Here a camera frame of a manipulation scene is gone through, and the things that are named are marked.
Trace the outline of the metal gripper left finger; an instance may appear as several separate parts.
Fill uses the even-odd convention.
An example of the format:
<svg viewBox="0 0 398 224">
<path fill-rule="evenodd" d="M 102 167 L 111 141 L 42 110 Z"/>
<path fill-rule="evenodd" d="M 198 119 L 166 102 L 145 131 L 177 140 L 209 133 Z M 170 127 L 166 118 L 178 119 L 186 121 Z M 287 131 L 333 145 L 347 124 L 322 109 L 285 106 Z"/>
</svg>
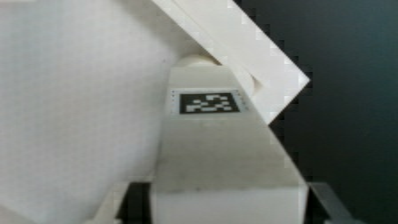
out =
<svg viewBox="0 0 398 224">
<path fill-rule="evenodd" d="M 152 224 L 150 183 L 118 183 L 86 224 Z"/>
</svg>

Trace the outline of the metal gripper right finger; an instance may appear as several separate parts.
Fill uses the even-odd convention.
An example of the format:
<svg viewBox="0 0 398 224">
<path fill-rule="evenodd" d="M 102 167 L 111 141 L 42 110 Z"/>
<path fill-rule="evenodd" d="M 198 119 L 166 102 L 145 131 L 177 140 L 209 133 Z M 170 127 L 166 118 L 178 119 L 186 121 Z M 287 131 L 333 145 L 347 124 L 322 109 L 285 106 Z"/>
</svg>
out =
<svg viewBox="0 0 398 224">
<path fill-rule="evenodd" d="M 367 224 L 354 218 L 338 194 L 326 182 L 310 182 L 306 224 Z"/>
</svg>

